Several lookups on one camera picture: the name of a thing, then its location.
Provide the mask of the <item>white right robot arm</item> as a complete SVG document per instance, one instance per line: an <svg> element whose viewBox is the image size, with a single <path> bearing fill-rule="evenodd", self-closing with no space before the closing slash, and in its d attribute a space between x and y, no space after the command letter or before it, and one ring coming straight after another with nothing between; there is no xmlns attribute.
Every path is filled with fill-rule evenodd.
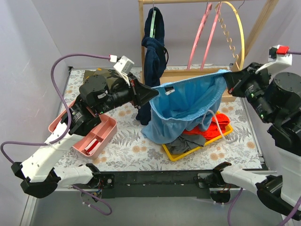
<svg viewBox="0 0 301 226"><path fill-rule="evenodd" d="M244 97L279 148L282 174L263 176L223 162L213 169L213 183L231 184L257 195L269 209L287 220L301 219L301 78L280 71L271 76L267 68L251 63L237 72L223 73L228 93Z"/></svg>

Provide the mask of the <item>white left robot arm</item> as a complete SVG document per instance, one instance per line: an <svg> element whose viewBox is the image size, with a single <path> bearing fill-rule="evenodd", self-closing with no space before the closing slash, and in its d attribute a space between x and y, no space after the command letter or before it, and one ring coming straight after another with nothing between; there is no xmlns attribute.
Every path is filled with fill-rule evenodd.
<svg viewBox="0 0 301 226"><path fill-rule="evenodd" d="M100 171L91 163L73 168L59 169L54 165L76 143L101 124L100 116L126 103L135 108L148 103L158 91L146 86L129 74L129 83L116 79L112 86L102 75L91 76L79 88L79 95L56 125L48 140L27 160L15 162L11 169L22 179L24 193L44 198L58 187L83 184L96 188L101 182Z"/></svg>

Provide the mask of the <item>yellow hanger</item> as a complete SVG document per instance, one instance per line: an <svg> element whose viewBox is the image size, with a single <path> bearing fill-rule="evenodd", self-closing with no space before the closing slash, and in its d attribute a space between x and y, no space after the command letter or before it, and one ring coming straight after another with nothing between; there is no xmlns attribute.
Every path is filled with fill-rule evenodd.
<svg viewBox="0 0 301 226"><path fill-rule="evenodd" d="M238 24L238 31L239 31L239 36L240 36L240 44L241 44L241 53L237 54L236 53L236 47L233 45L233 40L230 37L230 33L227 30L226 24L224 22L223 17L221 16L221 5L225 4L228 5L236 18L237 24ZM232 56L235 59L235 63L233 65L235 65L237 67L238 70L242 70L243 69L243 65L244 65L244 61L245 61L245 36L244 36L244 30L243 30L243 25L239 16L238 11L236 10L236 8L228 1L220 1L216 6L215 6L215 10L216 13L218 15L218 22L220 23L221 29L223 30L223 34L226 37L226 41L229 45L229 48L232 52Z"/></svg>

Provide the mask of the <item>light blue shorts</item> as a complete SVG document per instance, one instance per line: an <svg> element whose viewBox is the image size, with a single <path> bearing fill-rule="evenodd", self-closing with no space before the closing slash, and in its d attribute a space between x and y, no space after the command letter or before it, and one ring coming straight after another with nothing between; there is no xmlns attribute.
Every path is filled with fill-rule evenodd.
<svg viewBox="0 0 301 226"><path fill-rule="evenodd" d="M141 130L143 136L156 144L167 144L197 125L207 130L227 88L224 73L227 70L220 69L154 87L159 95L149 101L151 120Z"/></svg>

